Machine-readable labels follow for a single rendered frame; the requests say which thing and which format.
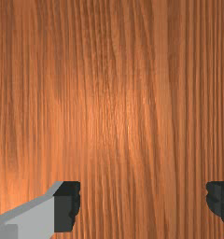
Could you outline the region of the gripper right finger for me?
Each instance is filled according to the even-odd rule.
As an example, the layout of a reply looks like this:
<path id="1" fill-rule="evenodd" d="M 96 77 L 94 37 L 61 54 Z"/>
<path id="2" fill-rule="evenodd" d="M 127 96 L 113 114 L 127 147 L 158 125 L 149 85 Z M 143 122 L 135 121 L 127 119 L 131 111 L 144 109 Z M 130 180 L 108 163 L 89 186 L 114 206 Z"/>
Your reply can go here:
<path id="1" fill-rule="evenodd" d="M 224 223 L 224 181 L 206 183 L 206 202 L 209 209 Z"/>

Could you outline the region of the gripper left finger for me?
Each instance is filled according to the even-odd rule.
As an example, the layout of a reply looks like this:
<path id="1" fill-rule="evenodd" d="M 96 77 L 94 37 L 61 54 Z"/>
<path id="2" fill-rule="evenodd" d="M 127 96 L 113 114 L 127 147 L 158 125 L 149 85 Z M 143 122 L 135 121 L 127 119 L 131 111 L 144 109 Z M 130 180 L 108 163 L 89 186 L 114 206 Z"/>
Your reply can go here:
<path id="1" fill-rule="evenodd" d="M 0 215 L 0 239 L 50 239 L 70 232 L 80 208 L 80 183 L 57 181 L 32 201 Z"/>

